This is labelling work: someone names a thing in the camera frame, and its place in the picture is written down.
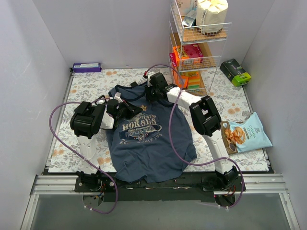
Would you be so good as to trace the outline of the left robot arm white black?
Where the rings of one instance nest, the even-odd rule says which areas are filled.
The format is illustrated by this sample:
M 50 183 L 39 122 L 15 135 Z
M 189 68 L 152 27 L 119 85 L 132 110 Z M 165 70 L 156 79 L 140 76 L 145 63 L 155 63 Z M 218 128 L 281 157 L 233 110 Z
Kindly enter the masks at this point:
M 81 155 L 89 161 L 83 163 L 78 174 L 81 183 L 90 191 L 96 192 L 102 186 L 102 180 L 97 177 L 98 158 L 96 155 L 96 134 L 100 129 L 114 131 L 119 121 L 131 119 L 138 115 L 142 109 L 122 99 L 109 99 L 102 104 L 81 102 L 74 109 L 70 121 L 71 129 L 80 144 Z

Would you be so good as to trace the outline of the navy blue printed t-shirt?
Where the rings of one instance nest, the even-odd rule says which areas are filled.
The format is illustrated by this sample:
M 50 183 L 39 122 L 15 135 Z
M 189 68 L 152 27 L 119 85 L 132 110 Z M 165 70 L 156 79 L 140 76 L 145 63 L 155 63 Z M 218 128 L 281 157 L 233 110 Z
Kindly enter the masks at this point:
M 143 111 L 131 119 L 122 119 L 114 130 L 106 131 L 116 178 L 125 182 L 144 179 L 148 183 L 179 177 L 187 165 L 174 153 L 168 135 L 172 103 L 160 100 L 150 103 L 145 96 L 146 84 L 134 88 L 116 85 L 108 93 L 121 93 L 121 99 Z M 171 122 L 171 137 L 176 151 L 184 160 L 197 158 L 190 126 L 176 107 Z

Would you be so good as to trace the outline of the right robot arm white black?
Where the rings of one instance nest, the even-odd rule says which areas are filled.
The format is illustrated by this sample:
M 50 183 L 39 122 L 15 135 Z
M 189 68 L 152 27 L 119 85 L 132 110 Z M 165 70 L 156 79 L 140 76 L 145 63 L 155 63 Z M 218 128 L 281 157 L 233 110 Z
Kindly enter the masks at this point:
M 177 157 L 188 165 L 203 166 L 214 163 L 218 187 L 222 190 L 232 188 L 238 178 L 238 166 L 229 158 L 221 134 L 221 117 L 210 96 L 199 97 L 181 90 L 175 84 L 168 84 L 162 73 L 152 76 L 144 73 L 147 79 L 146 99 L 150 102 L 166 99 L 173 103 L 168 123 L 168 135 L 171 147 Z M 205 139 L 213 160 L 196 164 L 184 160 L 175 149 L 171 137 L 171 122 L 176 106 L 190 111 L 195 130 Z

